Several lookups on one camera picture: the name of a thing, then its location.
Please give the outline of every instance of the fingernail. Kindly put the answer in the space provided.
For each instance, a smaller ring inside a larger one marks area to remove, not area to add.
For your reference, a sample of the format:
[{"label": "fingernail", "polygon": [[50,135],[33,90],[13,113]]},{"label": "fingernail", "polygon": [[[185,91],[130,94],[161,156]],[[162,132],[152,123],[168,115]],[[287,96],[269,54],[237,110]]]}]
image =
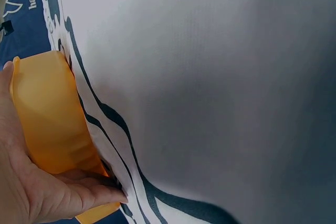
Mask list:
[{"label": "fingernail", "polygon": [[13,65],[13,62],[12,62],[12,61],[8,61],[8,62],[6,62],[6,63],[4,64],[4,68],[3,68],[3,69],[8,68],[8,67],[10,67],[11,65]]},{"label": "fingernail", "polygon": [[124,198],[120,201],[120,203],[123,203],[123,204],[127,204],[128,203],[128,199],[127,198]]}]

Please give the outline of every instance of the finger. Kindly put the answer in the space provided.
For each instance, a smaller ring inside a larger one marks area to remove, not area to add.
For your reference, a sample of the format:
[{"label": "finger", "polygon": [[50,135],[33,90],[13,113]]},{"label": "finger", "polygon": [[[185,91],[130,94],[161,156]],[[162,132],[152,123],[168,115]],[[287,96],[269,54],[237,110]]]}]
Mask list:
[{"label": "finger", "polygon": [[110,187],[118,187],[115,180],[111,177],[107,177],[98,173],[87,172],[85,170],[73,169],[67,172],[56,175],[56,177],[62,176],[66,179],[81,180],[84,178],[94,178],[99,181],[100,184]]},{"label": "finger", "polygon": [[14,65],[11,61],[8,61],[0,72],[0,93],[9,94],[9,84],[12,80],[13,71]]},{"label": "finger", "polygon": [[95,178],[83,178],[80,181],[77,181],[78,184],[83,185],[87,188],[91,188],[93,186],[101,185],[98,180]]},{"label": "finger", "polygon": [[73,184],[71,189],[70,205],[73,209],[80,208],[80,212],[112,202],[128,202],[124,193],[116,188],[96,185],[90,188]]},{"label": "finger", "polygon": [[125,194],[116,188],[98,185],[91,187],[91,191],[95,196],[93,207],[101,206],[111,202],[128,203]]},{"label": "finger", "polygon": [[72,170],[68,170],[64,173],[60,173],[60,174],[57,174],[57,175],[54,175],[55,177],[64,177],[66,179],[71,179],[71,180],[80,180],[80,179],[83,179],[83,178],[86,178],[87,175],[86,173],[81,170],[81,169],[72,169]]}]

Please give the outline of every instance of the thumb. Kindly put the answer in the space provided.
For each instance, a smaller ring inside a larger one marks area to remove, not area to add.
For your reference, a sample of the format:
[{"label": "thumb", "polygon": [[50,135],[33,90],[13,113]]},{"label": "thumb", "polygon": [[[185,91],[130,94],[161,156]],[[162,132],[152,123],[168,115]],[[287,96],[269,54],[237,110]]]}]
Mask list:
[{"label": "thumb", "polygon": [[9,93],[9,84],[12,80],[14,71],[14,65],[11,61],[8,61],[4,65],[4,69],[0,72],[0,93]]}]

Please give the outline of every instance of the blue banner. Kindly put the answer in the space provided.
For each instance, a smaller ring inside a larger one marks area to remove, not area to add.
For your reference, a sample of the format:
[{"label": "blue banner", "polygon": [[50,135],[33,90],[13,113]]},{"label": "blue banner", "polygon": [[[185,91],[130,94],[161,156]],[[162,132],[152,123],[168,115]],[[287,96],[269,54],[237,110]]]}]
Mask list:
[{"label": "blue banner", "polygon": [[15,56],[25,58],[50,50],[41,0],[7,0],[5,20],[14,32],[0,43],[0,68]]}]

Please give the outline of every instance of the white cloth surface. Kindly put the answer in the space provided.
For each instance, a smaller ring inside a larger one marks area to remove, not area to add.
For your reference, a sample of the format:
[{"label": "white cloth surface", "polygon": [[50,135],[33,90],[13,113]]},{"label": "white cloth surface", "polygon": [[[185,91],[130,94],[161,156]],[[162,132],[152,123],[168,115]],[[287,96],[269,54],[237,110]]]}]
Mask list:
[{"label": "white cloth surface", "polygon": [[[335,0],[58,0],[60,20],[44,4],[51,44],[70,55],[87,114],[120,154],[88,122],[137,223],[160,220],[77,49],[154,187],[243,224],[336,218]],[[206,221],[156,204],[168,223]]]}]

